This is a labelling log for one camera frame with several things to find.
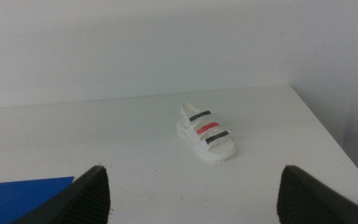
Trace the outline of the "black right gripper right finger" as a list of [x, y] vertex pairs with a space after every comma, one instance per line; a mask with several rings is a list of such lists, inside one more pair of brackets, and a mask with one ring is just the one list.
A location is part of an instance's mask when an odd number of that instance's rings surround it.
[[358, 204], [297, 166], [286, 166], [282, 172], [277, 214], [286, 224], [358, 224]]

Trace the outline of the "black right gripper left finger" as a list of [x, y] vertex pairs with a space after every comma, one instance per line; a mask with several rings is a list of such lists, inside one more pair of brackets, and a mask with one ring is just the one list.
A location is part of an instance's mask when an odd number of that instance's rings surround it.
[[14, 223], [108, 222], [111, 208], [106, 168], [94, 166], [54, 197]]

